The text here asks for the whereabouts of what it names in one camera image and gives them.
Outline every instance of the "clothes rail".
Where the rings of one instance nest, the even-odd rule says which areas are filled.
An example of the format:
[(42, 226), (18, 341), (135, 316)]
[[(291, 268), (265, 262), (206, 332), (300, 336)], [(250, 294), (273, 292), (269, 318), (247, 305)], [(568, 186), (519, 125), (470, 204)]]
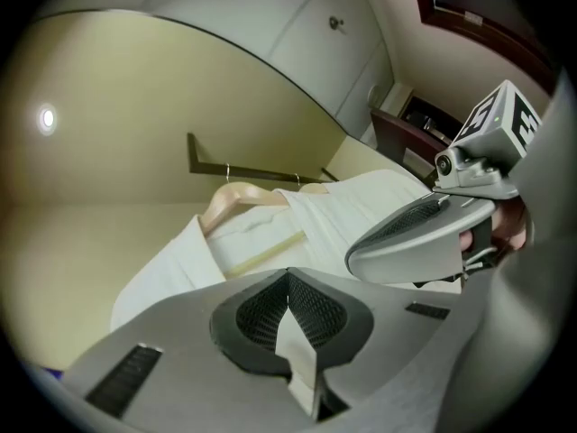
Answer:
[[(224, 177), (229, 176), (237, 178), (255, 178), (257, 180), (289, 181), (297, 184), (326, 183), (326, 181), (303, 177), (296, 173), (280, 173), (277, 171), (256, 170), (246, 167), (237, 167), (236, 165), (230, 165), (226, 163), (201, 162), (198, 160), (197, 139), (195, 138), (195, 135), (188, 134), (187, 142), (188, 171), (190, 173), (201, 175), (220, 175)], [(326, 169), (321, 169), (321, 171), (331, 180), (337, 181), (337, 179)]]

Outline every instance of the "gray plastic device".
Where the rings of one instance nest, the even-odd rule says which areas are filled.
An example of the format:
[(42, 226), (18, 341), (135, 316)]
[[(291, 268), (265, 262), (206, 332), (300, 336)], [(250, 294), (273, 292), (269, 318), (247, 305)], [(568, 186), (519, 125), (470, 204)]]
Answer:
[[(577, 289), (577, 170), (571, 165), (577, 107), (571, 84), (562, 78), (560, 85), (546, 126), (507, 175), (525, 201), (535, 242), (497, 270), (474, 272), (461, 295), (304, 269), (263, 272), (154, 305), (85, 352), (62, 383), (46, 373), (31, 370), (32, 376), (90, 431), (482, 428), (534, 379)], [(543, 156), (552, 166), (542, 165)], [(553, 207), (543, 191), (555, 194)], [(461, 203), (471, 195), (443, 197), (416, 202), (429, 199), (439, 208), (426, 211), (424, 224), (472, 210), (473, 203)], [(457, 202), (447, 206), (447, 200)], [(475, 208), (471, 223), (482, 224), (487, 207)], [(474, 215), (477, 210), (483, 215)], [(469, 223), (457, 215), (455, 232)], [(270, 350), (287, 308), (319, 356), (312, 417), (287, 389), (286, 361)]]
[[(494, 201), (518, 195), (509, 172), (527, 154), (541, 119), (505, 80), (472, 110), (452, 144), (435, 157), (435, 194), (393, 213), (355, 242), (345, 262), (370, 282), (424, 282), (490, 265)], [(461, 253), (459, 234), (473, 246)]]

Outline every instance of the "recessed light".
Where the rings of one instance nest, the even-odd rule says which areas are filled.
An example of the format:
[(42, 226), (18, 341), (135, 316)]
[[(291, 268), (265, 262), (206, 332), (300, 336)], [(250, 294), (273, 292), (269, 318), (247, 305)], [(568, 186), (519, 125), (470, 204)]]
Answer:
[(38, 129), (41, 134), (53, 134), (56, 129), (56, 114), (52, 106), (41, 107), (38, 114)]

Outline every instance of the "white garment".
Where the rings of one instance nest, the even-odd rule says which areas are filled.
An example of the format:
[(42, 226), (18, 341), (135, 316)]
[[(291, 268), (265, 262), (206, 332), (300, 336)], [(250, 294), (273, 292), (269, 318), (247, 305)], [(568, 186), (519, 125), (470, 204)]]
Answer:
[(383, 218), (428, 193), (425, 186), (391, 170), (325, 187), (328, 194), (276, 189), (289, 207), (253, 207), (222, 223), (207, 240), (194, 216), (121, 291), (111, 331), (162, 299), (225, 281), (222, 272), (301, 230), (306, 239), (250, 273), (300, 266), (355, 279), (344, 264), (348, 248)]

